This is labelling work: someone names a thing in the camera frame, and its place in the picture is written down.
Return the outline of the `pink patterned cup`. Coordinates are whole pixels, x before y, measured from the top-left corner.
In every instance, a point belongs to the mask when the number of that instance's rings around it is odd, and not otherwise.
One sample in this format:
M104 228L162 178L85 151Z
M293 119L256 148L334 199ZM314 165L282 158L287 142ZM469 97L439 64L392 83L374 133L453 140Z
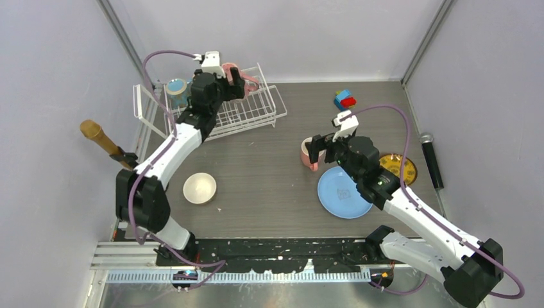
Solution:
M234 79L233 79L233 76L232 76L232 73L231 73L231 68L236 68L239 72L239 76L245 81L245 86L244 86L244 91L245 91L245 96L247 96L250 92L253 92L253 91L256 91L259 89L260 87L260 83L258 81L258 79L242 72L238 65L235 64L235 63L232 63L232 62L226 62L226 63L223 63L221 65L221 67L223 68L224 72L225 72L225 76L229 82L230 85L233 85L234 84Z

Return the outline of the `pink mug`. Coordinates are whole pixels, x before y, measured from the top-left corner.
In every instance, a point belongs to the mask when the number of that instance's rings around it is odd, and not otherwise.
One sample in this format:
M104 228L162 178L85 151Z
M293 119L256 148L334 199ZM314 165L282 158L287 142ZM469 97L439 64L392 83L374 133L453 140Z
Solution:
M306 147L306 144L311 142L311 141L312 141L312 137L307 137L301 143L300 158L301 158L302 163L305 166L307 166L311 171L317 171L318 167L319 167L319 163L322 162L324 160L324 158L325 158L326 151L325 150L320 151L319 155L318 155L318 161L316 163L312 164L310 162L309 152L308 152L308 149Z

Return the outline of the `blue plate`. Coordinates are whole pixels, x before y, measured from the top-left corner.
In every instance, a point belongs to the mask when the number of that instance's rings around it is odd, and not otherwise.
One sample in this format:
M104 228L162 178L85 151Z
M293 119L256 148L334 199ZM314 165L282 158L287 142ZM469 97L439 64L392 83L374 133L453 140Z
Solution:
M317 194L329 213L343 219L359 218L373 207L360 195L356 184L340 166L323 173L318 181Z

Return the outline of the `blue mug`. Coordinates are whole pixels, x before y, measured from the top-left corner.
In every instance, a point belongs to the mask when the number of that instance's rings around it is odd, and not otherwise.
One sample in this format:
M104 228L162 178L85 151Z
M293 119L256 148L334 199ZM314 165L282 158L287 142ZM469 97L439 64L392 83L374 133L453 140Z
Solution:
M170 105L173 108L185 108L187 106L188 82L176 78L166 84L166 94Z

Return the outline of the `cream floral bowl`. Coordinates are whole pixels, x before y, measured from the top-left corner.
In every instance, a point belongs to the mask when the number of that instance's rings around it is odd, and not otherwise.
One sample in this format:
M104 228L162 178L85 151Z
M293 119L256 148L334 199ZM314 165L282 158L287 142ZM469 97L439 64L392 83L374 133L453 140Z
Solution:
M183 185L183 196L195 205L210 202L217 192L215 178L208 173L195 173L186 179Z

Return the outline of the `gold microphone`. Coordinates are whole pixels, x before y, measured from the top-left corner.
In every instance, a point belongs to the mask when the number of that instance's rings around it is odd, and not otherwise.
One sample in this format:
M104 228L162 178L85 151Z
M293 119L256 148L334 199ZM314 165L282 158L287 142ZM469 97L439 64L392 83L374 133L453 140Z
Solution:
M80 124L80 132L89 140L95 142L108 156L120 163L126 169L134 169L138 166L138 156L135 153L125 152L112 141L103 131L102 127L91 119L86 119Z

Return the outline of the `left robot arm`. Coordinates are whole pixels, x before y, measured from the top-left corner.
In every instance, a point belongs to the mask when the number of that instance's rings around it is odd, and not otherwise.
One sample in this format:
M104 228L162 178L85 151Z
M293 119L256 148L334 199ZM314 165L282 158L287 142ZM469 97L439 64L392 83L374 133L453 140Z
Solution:
M196 260L194 234L172 218L165 189L182 162L210 135L221 105L245 96L245 84L237 67L231 67L224 77L198 69L189 104L176 120L174 132L143 163L116 176L117 218L157 235L173 249L173 259L182 266Z

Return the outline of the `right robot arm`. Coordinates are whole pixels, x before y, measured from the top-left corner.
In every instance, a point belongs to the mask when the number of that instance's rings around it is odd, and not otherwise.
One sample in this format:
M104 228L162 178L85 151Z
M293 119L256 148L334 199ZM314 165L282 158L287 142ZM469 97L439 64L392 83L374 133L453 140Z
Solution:
M367 240L366 255L374 263L392 259L406 263L442 283L447 293L464 307L478 307L503 279L499 268L503 249L494 239L481 241L457 228L421 201L398 175L380 165L380 152L370 138L333 134L316 135L302 144L311 163L320 152L325 162L345 171L364 200L396 217L424 242L404 237L381 226Z

